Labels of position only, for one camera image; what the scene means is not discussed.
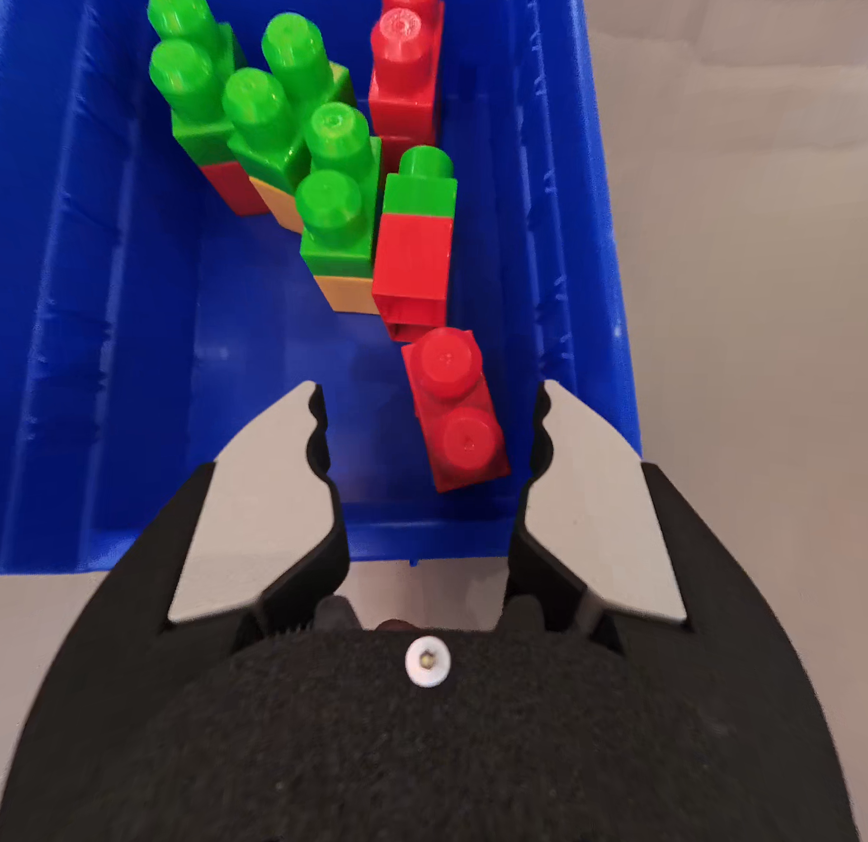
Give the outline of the blue plastic bin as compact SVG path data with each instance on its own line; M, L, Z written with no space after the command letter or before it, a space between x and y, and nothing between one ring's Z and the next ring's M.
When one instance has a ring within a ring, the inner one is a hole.
M449 323L511 474L436 492L400 345L235 216L148 76L147 0L2 0L2 572L111 568L196 466L323 389L355 562L502 555L554 379L642 448L582 0L444 0Z

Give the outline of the red double toy block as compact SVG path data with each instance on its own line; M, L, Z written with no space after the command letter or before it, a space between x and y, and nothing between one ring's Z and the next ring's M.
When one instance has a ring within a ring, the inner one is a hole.
M473 332L435 328L401 352L435 489L508 476L505 435Z

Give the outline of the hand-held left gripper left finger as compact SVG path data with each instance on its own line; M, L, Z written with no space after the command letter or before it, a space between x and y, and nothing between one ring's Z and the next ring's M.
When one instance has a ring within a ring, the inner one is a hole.
M168 609L174 624L252 612L305 626L350 566L338 490L328 476L320 385L304 381L247 423L216 457Z

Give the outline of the pile of colourful toy blocks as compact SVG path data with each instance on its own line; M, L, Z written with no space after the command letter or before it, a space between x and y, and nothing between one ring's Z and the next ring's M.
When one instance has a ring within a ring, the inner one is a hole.
M458 181L437 145L445 6L381 3L369 118L301 14L266 25L260 70L207 0L148 0L148 70L175 141L232 211L297 233L334 312L379 315L409 343L448 318Z

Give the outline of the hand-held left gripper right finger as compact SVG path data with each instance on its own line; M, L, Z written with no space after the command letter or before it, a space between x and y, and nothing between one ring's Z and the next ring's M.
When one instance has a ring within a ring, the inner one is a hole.
M509 586L539 606L544 626L596 626L606 614L688 621L642 459L553 379L537 391Z

